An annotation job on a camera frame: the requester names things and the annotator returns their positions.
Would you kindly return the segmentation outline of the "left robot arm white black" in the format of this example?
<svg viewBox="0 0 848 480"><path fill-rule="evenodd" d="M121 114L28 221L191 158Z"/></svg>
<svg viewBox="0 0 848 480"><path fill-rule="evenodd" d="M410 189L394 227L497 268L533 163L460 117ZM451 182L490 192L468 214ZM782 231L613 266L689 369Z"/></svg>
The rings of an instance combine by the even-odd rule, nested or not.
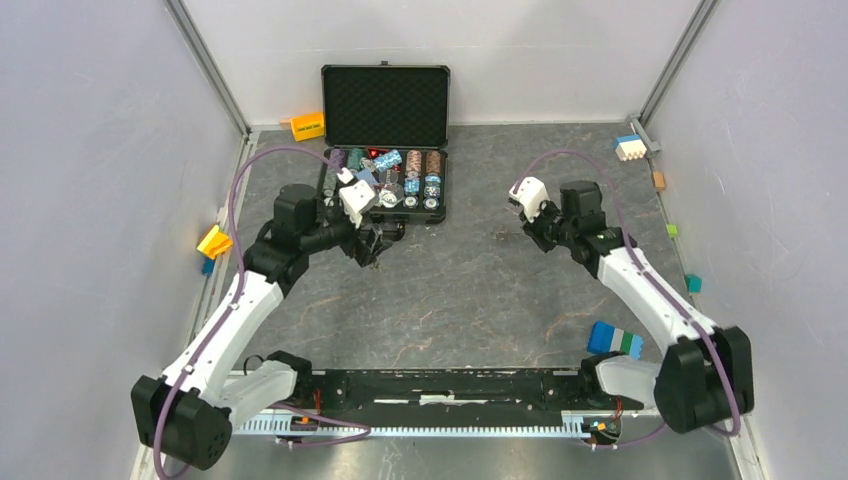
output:
<svg viewBox="0 0 848 480"><path fill-rule="evenodd" d="M239 260L222 301L184 352L157 378L140 377L130 393L140 441L158 455L207 470L235 428L272 404L306 405L314 394L308 360L277 351L244 378L230 369L259 326L290 294L312 255L339 248L360 266L388 249L367 220L379 195L364 180L342 186L332 205L305 184L283 187L273 217Z"/></svg>

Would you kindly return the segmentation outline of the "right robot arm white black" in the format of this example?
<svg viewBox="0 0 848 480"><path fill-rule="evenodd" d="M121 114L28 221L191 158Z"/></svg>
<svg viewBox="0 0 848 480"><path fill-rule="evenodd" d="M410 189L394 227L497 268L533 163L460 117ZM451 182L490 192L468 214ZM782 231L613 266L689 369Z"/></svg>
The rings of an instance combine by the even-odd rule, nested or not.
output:
<svg viewBox="0 0 848 480"><path fill-rule="evenodd" d="M616 396L658 410L683 434L710 427L739 434L754 407L752 348L739 327L722 328L690 305L653 268L622 227L611 227L603 195L592 181L575 181L550 199L542 181L526 177L509 190L522 229L544 252L569 250L572 259L624 302L660 348L661 363L622 350L581 363L580 400L602 408Z"/></svg>

